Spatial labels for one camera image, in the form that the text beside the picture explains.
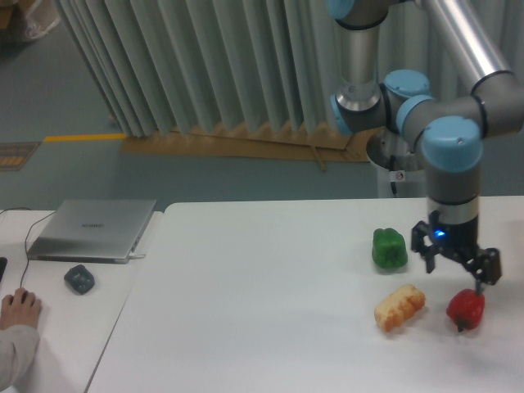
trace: blue joint cap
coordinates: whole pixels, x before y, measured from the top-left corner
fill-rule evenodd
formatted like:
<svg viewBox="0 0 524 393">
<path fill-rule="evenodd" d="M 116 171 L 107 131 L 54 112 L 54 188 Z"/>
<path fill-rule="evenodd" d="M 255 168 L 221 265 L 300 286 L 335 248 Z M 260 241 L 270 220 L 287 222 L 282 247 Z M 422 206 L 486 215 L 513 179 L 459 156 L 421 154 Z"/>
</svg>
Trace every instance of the blue joint cap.
<svg viewBox="0 0 524 393">
<path fill-rule="evenodd" d="M 398 113 L 396 114 L 396 127 L 400 132 L 400 135 L 404 136 L 404 123 L 409 116 L 409 113 L 414 109 L 415 106 L 421 102 L 435 100 L 432 96 L 415 96 L 411 97 L 399 108 Z"/>
<path fill-rule="evenodd" d="M 344 121 L 344 118 L 342 117 L 342 113 L 338 107 L 338 103 L 337 103 L 337 99 L 335 98 L 335 94 L 329 97 L 329 101 L 331 102 L 331 106 L 333 109 L 333 114 L 335 115 L 335 121 L 337 122 L 338 130 L 343 135 L 351 135 L 352 134 L 351 129 L 348 127 L 348 125 Z"/>
<path fill-rule="evenodd" d="M 327 0 L 327 9 L 333 19 L 344 19 L 355 4 L 355 0 Z"/>
<path fill-rule="evenodd" d="M 405 99 L 431 96 L 429 79 L 415 70 L 392 71 L 384 79 L 384 84 L 390 92 Z"/>
<path fill-rule="evenodd" d="M 481 131 L 477 123 L 461 116 L 433 120 L 422 136 L 422 155 L 445 172 L 466 172 L 482 158 Z"/>
</svg>

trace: gray sleeve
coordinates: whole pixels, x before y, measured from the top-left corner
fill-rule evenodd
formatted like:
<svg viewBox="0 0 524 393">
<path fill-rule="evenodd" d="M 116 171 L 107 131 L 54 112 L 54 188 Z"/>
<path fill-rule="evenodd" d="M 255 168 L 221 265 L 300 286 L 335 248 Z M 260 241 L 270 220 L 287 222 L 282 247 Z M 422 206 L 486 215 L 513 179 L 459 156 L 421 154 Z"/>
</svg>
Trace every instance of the gray sleeve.
<svg viewBox="0 0 524 393">
<path fill-rule="evenodd" d="M 24 375 L 39 340 L 37 330 L 30 326 L 15 325 L 0 331 L 0 391 Z"/>
</svg>

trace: laptop lid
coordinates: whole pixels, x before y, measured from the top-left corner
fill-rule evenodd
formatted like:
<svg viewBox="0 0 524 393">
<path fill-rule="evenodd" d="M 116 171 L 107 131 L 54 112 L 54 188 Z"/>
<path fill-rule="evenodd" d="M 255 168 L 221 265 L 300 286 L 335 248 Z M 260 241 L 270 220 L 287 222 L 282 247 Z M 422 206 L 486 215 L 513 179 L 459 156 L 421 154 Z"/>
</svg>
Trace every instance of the laptop lid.
<svg viewBox="0 0 524 393">
<path fill-rule="evenodd" d="M 31 260 L 126 263 L 154 200 L 66 200 L 28 251 Z"/>
</svg>

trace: laptop logo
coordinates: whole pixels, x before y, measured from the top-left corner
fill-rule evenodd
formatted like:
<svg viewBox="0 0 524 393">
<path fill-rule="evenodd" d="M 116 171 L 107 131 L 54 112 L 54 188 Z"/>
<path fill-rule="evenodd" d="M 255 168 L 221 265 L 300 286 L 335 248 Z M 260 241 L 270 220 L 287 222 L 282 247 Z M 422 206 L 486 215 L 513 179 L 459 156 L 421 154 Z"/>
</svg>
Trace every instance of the laptop logo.
<svg viewBox="0 0 524 393">
<path fill-rule="evenodd" d="M 82 224 L 82 228 L 104 228 L 104 224 Z"/>
</svg>

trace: yellow floor stripe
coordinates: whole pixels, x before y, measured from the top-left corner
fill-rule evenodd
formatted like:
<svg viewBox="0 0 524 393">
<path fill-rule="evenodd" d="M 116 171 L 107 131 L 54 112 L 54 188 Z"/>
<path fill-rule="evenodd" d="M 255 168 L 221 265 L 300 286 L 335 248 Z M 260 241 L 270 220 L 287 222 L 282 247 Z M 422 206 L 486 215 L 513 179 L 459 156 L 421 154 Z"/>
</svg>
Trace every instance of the yellow floor stripe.
<svg viewBox="0 0 524 393">
<path fill-rule="evenodd" d="M 122 133 L 95 133 L 92 135 L 59 135 L 45 137 L 44 142 L 78 142 L 78 141 L 101 141 L 108 139 L 125 139 Z"/>
</svg>

